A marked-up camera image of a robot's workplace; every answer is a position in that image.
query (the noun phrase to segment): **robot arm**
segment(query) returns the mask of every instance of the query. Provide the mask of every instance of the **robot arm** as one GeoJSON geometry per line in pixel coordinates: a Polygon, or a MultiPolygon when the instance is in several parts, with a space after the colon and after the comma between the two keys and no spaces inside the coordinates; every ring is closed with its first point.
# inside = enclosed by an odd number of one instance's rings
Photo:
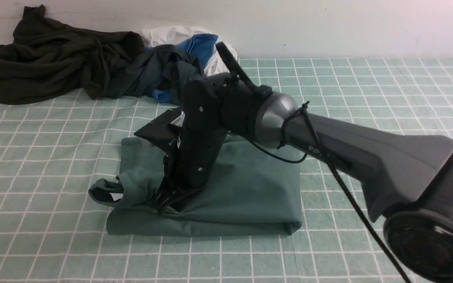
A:
{"type": "MultiPolygon", "coordinates": [[[[200,192],[229,132],[325,160],[310,122],[329,160],[360,181],[370,220],[386,217],[384,236],[399,260],[431,281],[453,283],[452,139],[400,136],[299,111],[291,96],[254,86],[225,48],[217,48],[231,74],[186,86],[184,121],[166,147],[160,205],[179,210],[180,202],[200,192]]],[[[154,142],[151,127],[139,136],[154,142]]]]}

